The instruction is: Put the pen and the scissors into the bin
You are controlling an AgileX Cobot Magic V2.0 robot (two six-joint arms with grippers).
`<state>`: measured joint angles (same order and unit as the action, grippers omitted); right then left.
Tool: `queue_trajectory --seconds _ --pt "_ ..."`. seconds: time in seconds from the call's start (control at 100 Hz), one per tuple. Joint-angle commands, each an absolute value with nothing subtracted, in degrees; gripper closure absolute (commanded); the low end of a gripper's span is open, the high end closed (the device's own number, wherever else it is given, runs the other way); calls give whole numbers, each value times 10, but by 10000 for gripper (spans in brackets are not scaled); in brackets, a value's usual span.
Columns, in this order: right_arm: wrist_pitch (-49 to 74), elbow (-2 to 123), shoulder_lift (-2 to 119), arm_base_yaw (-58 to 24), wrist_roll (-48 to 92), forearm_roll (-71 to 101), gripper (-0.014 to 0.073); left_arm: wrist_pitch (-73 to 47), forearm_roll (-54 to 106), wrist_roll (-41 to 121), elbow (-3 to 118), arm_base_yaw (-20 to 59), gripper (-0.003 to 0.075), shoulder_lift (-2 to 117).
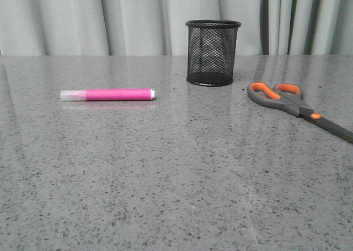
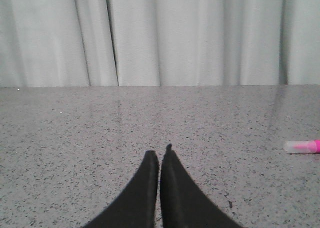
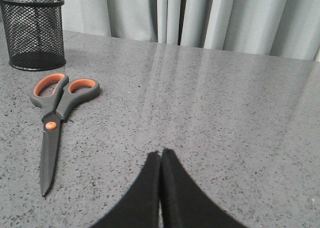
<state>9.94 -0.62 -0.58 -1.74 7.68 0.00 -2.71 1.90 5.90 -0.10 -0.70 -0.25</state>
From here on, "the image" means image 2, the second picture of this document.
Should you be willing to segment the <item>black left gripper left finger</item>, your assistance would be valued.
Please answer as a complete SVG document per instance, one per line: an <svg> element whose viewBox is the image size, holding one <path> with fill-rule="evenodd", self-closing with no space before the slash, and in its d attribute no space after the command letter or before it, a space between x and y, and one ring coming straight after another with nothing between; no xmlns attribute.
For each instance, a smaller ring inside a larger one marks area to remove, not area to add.
<svg viewBox="0 0 320 228"><path fill-rule="evenodd" d="M154 227L158 174L157 155L148 150L124 190L85 227Z"/></svg>

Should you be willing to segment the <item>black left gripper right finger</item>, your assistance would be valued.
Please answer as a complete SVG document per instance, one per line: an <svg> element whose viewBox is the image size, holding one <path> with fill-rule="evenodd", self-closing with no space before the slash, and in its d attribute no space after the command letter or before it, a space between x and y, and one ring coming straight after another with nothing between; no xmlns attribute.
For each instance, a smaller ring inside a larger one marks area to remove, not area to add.
<svg viewBox="0 0 320 228"><path fill-rule="evenodd" d="M168 144L160 175L163 227L240 227L196 185Z"/></svg>

